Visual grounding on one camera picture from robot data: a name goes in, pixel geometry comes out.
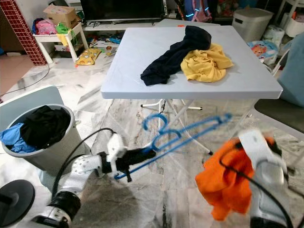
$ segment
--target red brick wall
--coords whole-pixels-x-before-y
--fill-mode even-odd
[[[0,6],[33,64],[45,65],[47,61],[32,36],[15,0],[0,0]]]

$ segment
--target blue clothes hanger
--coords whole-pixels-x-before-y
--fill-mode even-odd
[[[188,138],[184,141],[182,141],[181,143],[173,146],[171,149],[169,149],[168,151],[164,152],[163,154],[160,154],[150,160],[148,160],[147,162],[145,162],[144,164],[130,170],[130,174],[143,168],[144,166],[146,165],[149,165],[150,163],[156,161],[157,159],[160,159],[162,158],[163,156],[167,155],[168,153],[170,152],[173,152],[175,150],[177,150],[178,148],[190,143],[192,140],[194,139],[197,139],[199,138],[200,136],[203,136],[204,134],[210,132],[210,131],[213,131],[215,130],[216,128],[218,128],[219,126],[221,126],[222,124],[224,123],[227,123],[231,120],[231,117],[232,115],[231,114],[224,114],[222,117],[221,116],[213,116],[213,117],[208,117],[202,121],[198,121],[198,122],[195,122],[195,123],[192,123],[184,128],[181,128],[181,129],[170,129],[170,128],[167,128],[168,126],[168,119],[162,115],[162,114],[152,114],[152,115],[149,115],[147,118],[144,119],[143,121],[143,129],[144,130],[149,130],[149,127],[148,127],[148,122],[151,121],[152,119],[155,119],[155,118],[160,118],[163,120],[164,124],[163,126],[158,130],[158,133],[159,135],[157,135],[156,137],[154,137],[154,139],[152,140],[152,142],[149,144],[148,147],[146,147],[146,149],[143,151],[143,153],[145,152],[148,152],[150,150],[154,150],[156,152],[159,152],[163,149],[165,149],[166,147],[176,143],[178,140],[180,140],[182,138],[182,134],[185,132],[185,131],[188,131],[190,129],[193,129],[195,127],[198,127],[200,125],[203,125],[203,124],[206,124],[206,123],[211,123],[211,122],[215,122],[213,125],[205,128],[204,130],[202,130],[201,132],[195,134],[194,136],[192,136],[191,138]],[[176,137],[170,141],[168,141],[167,143],[163,144],[163,145],[160,145],[159,147],[156,145],[156,143],[164,136],[164,135],[168,135],[168,134],[175,134]],[[126,174],[122,174],[122,175],[115,175],[114,178],[116,180],[118,179],[121,179],[123,177],[125,177]]]

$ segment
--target laundry basket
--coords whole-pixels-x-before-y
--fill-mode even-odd
[[[232,26],[246,41],[260,40],[273,13],[256,8],[239,9],[233,13]]]
[[[62,108],[71,117],[70,124],[66,130],[66,134],[59,142],[51,145],[46,149],[41,149],[31,153],[16,153],[10,151],[3,143],[2,143],[2,147],[9,155],[17,158],[24,158],[25,160],[32,163],[39,169],[46,171],[49,175],[56,176],[60,167],[62,166],[68,155],[74,150],[74,148],[82,140],[76,128],[74,114],[68,107],[60,104],[49,104],[47,106],[49,106],[53,110]],[[27,116],[32,114],[36,109],[40,107],[41,106],[30,109],[27,112],[21,114],[8,126],[8,128],[10,128],[15,124],[22,123],[23,121],[25,121]],[[90,148],[85,143],[82,143],[81,146],[75,151],[73,156],[78,154],[89,154],[89,153],[90,153]]]

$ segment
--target gray laundry bin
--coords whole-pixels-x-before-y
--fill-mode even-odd
[[[71,117],[70,124],[66,130],[66,134],[59,142],[51,145],[46,149],[41,149],[35,152],[23,154],[10,151],[3,143],[2,146],[3,149],[9,155],[17,158],[24,158],[42,171],[47,172],[47,174],[49,174],[50,176],[55,177],[59,169],[61,168],[63,162],[66,160],[68,155],[74,150],[74,148],[82,141],[82,139],[80,138],[80,135],[77,131],[74,113],[71,111],[71,109],[60,104],[49,104],[47,106],[49,106],[53,110],[63,108],[66,113],[68,113]],[[15,124],[22,123],[28,115],[33,113],[39,107],[30,109],[27,112],[18,116],[13,122],[10,123],[8,128]],[[74,152],[73,156],[79,154],[90,154],[90,148],[87,146],[87,144],[82,143],[81,146]],[[71,165],[66,169],[65,173],[70,171],[70,167]]]

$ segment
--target orange towel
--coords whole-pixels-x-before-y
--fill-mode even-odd
[[[270,144],[274,143],[272,138],[266,140]],[[245,214],[249,208],[251,199],[249,181],[219,163],[222,155],[229,152],[222,162],[253,177],[254,170],[250,159],[242,147],[236,147],[239,142],[239,139],[226,142],[204,163],[205,170],[195,177],[199,191],[206,201],[213,205],[211,214],[215,220],[224,220],[231,210]]]

